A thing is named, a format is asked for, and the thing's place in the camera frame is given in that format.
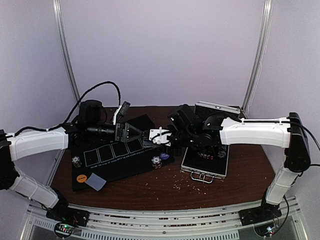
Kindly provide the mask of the black poker mat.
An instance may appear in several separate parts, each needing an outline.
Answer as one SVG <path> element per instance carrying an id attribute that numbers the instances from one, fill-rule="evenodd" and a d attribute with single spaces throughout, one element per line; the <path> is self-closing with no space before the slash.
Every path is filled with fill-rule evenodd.
<path id="1" fill-rule="evenodd" d="M 155 128 L 155 124 L 147 114 L 132 118 L 126 122 L 117 122 L 115 124 L 128 123 L 141 131 L 149 131 Z M 113 123 L 90 123 L 79 124 L 78 119 L 70 124 L 75 124 L 81 128 L 91 124 L 112 124 Z M 92 173 L 106 180 L 113 182 L 144 172 L 154 170 L 152 158 L 160 157 L 161 153 L 166 153 L 162 147 L 143 147 L 142 137 L 131 142 L 116 142 L 103 139 L 83 140 L 76 146 L 69 148 L 71 159 L 78 156 L 82 162 L 80 168 L 72 165 L 72 190 L 74 192 L 86 189 L 85 182 L 78 183 L 78 175 L 86 175 L 87 179 Z M 173 162 L 175 158 L 170 155 L 169 159 L 162 160 L 162 166 Z"/>

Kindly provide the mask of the playing card deck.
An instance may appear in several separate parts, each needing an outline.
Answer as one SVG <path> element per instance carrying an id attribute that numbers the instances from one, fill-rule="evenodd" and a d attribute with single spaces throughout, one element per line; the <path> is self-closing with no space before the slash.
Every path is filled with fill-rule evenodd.
<path id="1" fill-rule="evenodd" d="M 153 143 L 151 140 L 149 140 L 150 131 L 145 130 L 143 131 L 141 138 L 142 138 L 142 145 L 144 148 L 158 148 L 160 147 L 159 144 Z"/>

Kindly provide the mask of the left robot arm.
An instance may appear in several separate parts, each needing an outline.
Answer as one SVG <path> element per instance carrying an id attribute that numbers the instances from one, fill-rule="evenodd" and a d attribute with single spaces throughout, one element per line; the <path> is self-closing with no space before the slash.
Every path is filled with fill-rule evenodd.
<path id="1" fill-rule="evenodd" d="M 52 188 L 44 186 L 15 167 L 14 162 L 28 156 L 75 147 L 90 138 L 128 143 L 139 139 L 143 132 L 129 123 L 96 124 L 79 127 L 68 124 L 55 130 L 32 130 L 24 133 L 0 132 L 0 188 L 12 190 L 39 202 L 61 222 L 72 218 L 72 211 L 61 203 L 61 197 Z"/>

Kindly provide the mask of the aluminium poker case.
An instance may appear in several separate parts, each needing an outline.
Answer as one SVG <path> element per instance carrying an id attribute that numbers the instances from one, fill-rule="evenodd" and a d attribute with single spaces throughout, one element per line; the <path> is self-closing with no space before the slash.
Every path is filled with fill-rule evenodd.
<path id="1" fill-rule="evenodd" d="M 226 106 L 206 101 L 199 101 L 194 104 L 194 113 L 206 119 L 211 115 L 227 113 L 238 118 L 241 115 L 241 109 L 238 106 Z M 190 178 L 194 181 L 211 184 L 214 179 L 224 180 L 227 176 L 230 147 L 227 146 L 227 155 L 225 158 L 214 157 L 214 160 L 203 159 L 198 156 L 198 152 L 187 148 L 185 150 L 180 170 L 189 172 Z"/>

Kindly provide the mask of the poker chip stack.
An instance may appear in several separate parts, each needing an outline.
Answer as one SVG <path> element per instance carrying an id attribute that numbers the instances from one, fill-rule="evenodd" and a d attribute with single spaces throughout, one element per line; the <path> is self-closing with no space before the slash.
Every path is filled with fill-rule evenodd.
<path id="1" fill-rule="evenodd" d="M 162 167 L 162 159 L 158 156 L 153 157 L 151 162 L 154 169 L 159 169 Z"/>
<path id="2" fill-rule="evenodd" d="M 75 168 L 80 168 L 82 166 L 81 159 L 78 156 L 74 156 L 71 159 L 71 162 Z"/>

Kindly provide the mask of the purple small blind button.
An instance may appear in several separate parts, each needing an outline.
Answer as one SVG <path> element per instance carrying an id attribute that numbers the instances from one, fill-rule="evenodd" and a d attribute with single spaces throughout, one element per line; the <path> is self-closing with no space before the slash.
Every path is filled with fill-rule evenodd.
<path id="1" fill-rule="evenodd" d="M 162 152 L 162 153 L 160 154 L 160 158 L 161 158 L 162 160 L 167 160 L 167 159 L 170 158 L 170 155 L 167 154 L 167 153 Z"/>

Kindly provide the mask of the orange big blind button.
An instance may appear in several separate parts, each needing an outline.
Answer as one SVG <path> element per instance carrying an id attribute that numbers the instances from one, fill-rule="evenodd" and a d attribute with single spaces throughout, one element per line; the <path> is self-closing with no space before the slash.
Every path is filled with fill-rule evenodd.
<path id="1" fill-rule="evenodd" d="M 78 175 L 77 177 L 76 177 L 76 181 L 78 182 L 78 183 L 85 183 L 86 181 L 87 181 L 87 179 L 88 179 L 88 177 L 86 176 L 86 175 L 84 175 L 84 174 L 80 174 L 80 175 Z"/>

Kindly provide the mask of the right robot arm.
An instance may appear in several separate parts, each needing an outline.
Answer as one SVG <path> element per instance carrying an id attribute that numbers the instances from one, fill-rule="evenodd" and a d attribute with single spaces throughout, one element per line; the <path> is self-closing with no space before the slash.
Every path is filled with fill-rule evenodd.
<path id="1" fill-rule="evenodd" d="M 203 118 L 195 113 L 177 111 L 168 116 L 172 124 L 162 137 L 168 147 L 188 147 L 207 153 L 220 146 L 267 145 L 284 149 L 280 169 L 265 190 L 262 206 L 256 210 L 259 220 L 268 220 L 275 212 L 299 174 L 311 165 L 310 148 L 300 117 L 292 112 L 276 119 L 237 118 L 216 112 Z"/>

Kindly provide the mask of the chip row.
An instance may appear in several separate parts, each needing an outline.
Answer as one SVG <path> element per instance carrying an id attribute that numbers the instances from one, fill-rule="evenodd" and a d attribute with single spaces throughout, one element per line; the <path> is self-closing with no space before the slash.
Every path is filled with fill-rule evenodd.
<path id="1" fill-rule="evenodd" d="M 217 156 L 219 159 L 223 159 L 227 156 L 227 146 L 226 145 L 222 145 L 218 147 L 218 153 Z"/>

